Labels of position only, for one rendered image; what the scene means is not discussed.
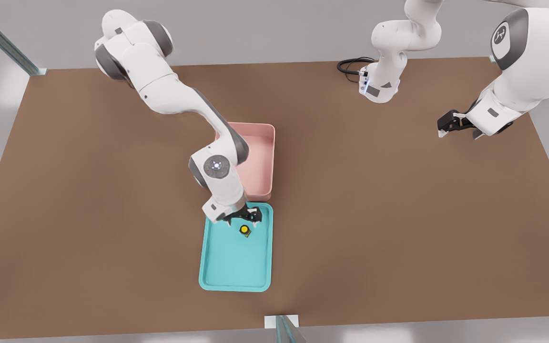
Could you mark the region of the pale blue-green tray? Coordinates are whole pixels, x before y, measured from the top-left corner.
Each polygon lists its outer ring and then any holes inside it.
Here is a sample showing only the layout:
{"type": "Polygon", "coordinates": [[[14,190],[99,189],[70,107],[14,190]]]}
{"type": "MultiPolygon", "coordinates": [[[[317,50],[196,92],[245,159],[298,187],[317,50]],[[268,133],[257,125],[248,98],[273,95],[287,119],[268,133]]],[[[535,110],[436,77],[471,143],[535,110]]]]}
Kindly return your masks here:
{"type": "Polygon", "coordinates": [[[272,281],[273,208],[265,202],[249,202],[262,212],[262,221],[252,224],[233,219],[205,219],[201,252],[200,286],[209,291],[264,292],[272,281]],[[249,237],[238,232],[242,224],[251,229],[249,237]]]}

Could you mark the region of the pink box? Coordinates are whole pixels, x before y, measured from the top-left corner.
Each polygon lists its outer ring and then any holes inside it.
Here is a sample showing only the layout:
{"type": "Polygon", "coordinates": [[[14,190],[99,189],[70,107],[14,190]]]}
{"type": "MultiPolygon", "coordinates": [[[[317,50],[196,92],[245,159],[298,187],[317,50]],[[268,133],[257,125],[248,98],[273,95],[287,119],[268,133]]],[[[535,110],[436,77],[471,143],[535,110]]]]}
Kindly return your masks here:
{"type": "Polygon", "coordinates": [[[270,124],[228,123],[206,146],[212,154],[200,174],[214,202],[233,204],[240,186],[248,202],[267,202],[272,193],[275,129],[270,124]]]}

